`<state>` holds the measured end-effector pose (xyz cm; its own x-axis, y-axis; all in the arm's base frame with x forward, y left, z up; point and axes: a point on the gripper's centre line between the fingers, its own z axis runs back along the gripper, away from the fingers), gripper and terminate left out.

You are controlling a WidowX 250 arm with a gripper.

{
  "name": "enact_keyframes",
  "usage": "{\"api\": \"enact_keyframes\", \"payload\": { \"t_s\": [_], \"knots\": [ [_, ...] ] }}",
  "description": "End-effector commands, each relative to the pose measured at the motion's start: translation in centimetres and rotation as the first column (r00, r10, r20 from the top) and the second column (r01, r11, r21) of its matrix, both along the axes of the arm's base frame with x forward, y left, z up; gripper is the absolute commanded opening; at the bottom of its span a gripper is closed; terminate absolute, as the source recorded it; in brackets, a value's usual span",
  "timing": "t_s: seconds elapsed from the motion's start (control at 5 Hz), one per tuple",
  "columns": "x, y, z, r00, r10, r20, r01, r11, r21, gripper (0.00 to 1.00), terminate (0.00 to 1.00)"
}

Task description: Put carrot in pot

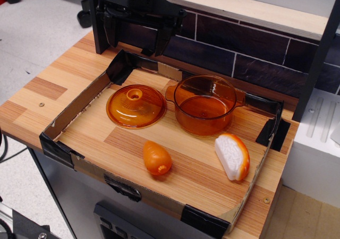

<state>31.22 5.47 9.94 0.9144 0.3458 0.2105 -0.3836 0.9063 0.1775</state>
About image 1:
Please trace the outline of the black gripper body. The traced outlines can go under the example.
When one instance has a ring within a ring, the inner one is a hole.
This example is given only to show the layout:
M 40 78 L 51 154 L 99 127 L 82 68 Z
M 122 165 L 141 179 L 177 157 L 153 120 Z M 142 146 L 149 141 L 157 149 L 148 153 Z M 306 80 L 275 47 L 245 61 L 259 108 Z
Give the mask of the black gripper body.
M 179 31 L 186 10 L 167 0 L 97 0 L 97 13 L 104 27 L 116 29 L 120 23 L 131 23 L 157 30 Z

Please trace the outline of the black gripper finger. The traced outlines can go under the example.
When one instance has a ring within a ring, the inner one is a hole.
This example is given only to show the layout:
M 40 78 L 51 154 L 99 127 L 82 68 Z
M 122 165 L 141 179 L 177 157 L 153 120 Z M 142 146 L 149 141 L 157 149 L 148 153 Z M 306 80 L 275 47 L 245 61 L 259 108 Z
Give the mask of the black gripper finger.
M 172 28 L 165 27 L 157 30 L 156 44 L 155 44 L 155 56 L 160 56 L 164 53 L 172 36 Z
M 120 23 L 116 17 L 111 15 L 108 11 L 104 13 L 104 29 L 108 43 L 112 47 L 116 47 L 118 44 Z

